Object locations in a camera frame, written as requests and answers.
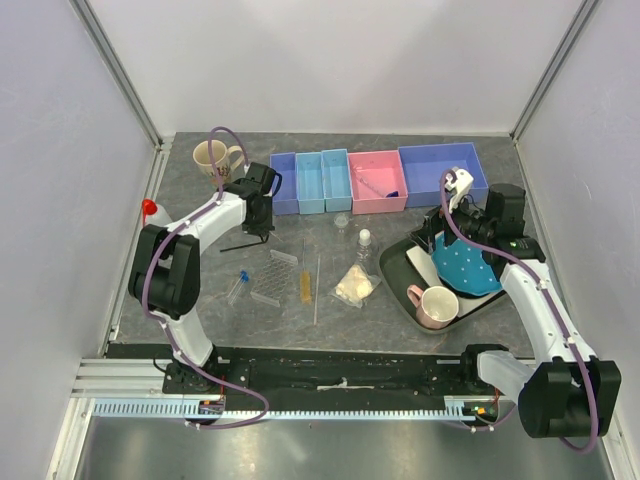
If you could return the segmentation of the black metal ring stand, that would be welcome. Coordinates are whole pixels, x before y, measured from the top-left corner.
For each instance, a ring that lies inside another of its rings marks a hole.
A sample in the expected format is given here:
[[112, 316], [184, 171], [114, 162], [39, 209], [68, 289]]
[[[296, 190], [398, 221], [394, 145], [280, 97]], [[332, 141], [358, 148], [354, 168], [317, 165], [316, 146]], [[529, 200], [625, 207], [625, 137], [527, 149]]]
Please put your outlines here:
[[226, 253], [226, 252], [231, 252], [231, 251], [236, 251], [236, 250], [241, 250], [241, 249], [246, 249], [246, 248], [251, 248], [254, 246], [259, 246], [259, 245], [264, 245], [268, 242], [269, 237], [270, 237], [270, 230], [246, 230], [244, 231], [244, 234], [248, 235], [249, 237], [253, 238], [253, 241], [250, 242], [245, 242], [242, 244], [238, 244], [238, 245], [233, 245], [230, 247], [226, 247], [226, 248], [221, 248], [219, 250], [220, 253]]

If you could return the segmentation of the blue base measuring cylinder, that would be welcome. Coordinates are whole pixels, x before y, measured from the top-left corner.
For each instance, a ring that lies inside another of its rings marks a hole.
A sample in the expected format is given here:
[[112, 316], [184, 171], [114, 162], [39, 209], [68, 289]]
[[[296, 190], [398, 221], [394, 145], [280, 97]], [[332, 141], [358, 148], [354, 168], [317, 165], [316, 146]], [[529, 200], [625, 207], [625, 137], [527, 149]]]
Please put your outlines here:
[[398, 198], [399, 197], [399, 192], [397, 190], [395, 191], [390, 191], [390, 192], [385, 192], [383, 190], [381, 190], [380, 188], [378, 188], [377, 186], [375, 186], [374, 184], [371, 184], [363, 175], [362, 175], [362, 171], [359, 169], [353, 169], [352, 170], [353, 175], [355, 177], [355, 179], [363, 186], [365, 186], [366, 188], [368, 188], [369, 190], [371, 190], [372, 192], [376, 193], [379, 197], [381, 198]]

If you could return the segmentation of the glass dropper bottle white bulb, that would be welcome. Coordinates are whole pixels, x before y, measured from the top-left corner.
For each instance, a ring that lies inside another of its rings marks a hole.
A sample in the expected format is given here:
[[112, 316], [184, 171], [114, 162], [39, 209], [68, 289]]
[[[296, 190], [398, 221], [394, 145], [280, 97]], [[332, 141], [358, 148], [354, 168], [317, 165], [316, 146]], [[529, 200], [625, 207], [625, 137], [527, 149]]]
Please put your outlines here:
[[356, 258], [365, 267], [376, 259], [376, 243], [369, 229], [361, 229], [358, 233]]

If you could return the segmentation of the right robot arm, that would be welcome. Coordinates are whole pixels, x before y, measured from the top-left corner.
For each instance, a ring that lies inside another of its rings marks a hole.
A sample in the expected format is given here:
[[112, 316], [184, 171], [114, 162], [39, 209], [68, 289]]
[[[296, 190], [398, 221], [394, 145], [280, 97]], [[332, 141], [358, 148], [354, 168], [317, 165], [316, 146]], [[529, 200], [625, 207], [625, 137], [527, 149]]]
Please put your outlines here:
[[495, 387], [517, 406], [530, 437], [565, 445], [585, 437], [587, 452], [609, 430], [621, 372], [614, 361], [598, 358], [562, 305], [538, 241], [524, 232], [524, 190], [496, 184], [478, 209], [467, 199], [469, 189], [460, 179], [441, 183], [440, 206], [411, 234], [435, 277], [424, 288], [409, 284], [403, 297], [420, 326], [439, 332], [462, 315], [465, 301], [506, 294], [535, 364], [501, 345], [470, 345], [457, 371], [460, 386], [473, 394]]

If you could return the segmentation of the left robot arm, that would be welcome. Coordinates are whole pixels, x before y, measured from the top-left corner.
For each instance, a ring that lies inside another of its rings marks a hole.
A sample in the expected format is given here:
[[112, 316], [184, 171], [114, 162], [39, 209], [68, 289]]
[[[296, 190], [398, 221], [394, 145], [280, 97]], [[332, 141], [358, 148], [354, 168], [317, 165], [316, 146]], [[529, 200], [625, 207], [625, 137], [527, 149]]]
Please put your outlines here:
[[173, 355], [188, 365], [185, 382], [208, 393], [219, 382], [209, 363], [214, 345], [196, 311], [201, 290], [201, 254], [228, 231], [239, 227], [264, 244], [274, 230], [273, 198], [283, 177], [273, 168], [250, 163], [244, 177], [223, 185], [207, 202], [167, 225], [140, 231], [128, 282], [129, 294], [146, 315], [157, 320]]

